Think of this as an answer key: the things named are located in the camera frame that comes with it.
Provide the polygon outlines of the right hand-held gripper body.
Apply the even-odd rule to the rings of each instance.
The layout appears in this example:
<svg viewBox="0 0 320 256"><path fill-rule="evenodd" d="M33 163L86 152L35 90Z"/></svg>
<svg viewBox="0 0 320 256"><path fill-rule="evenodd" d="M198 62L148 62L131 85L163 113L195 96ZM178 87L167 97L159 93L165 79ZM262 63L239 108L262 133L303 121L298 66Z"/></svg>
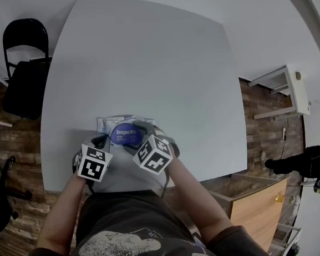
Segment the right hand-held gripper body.
<svg viewBox="0 0 320 256"><path fill-rule="evenodd" d="M141 169L159 175L169 165L173 157L180 155L176 141L167 136L159 127L150 123L151 136L142 138L140 150L133 161Z"/></svg>

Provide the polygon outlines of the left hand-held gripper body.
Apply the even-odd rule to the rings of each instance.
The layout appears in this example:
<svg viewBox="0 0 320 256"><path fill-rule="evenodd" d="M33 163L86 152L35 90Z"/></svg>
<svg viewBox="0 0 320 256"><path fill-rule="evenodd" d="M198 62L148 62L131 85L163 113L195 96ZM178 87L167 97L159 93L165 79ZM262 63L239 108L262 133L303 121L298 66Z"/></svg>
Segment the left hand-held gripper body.
<svg viewBox="0 0 320 256"><path fill-rule="evenodd" d="M113 155L102 149L82 144L73 157L73 172L92 182L101 182L110 166Z"/></svg>

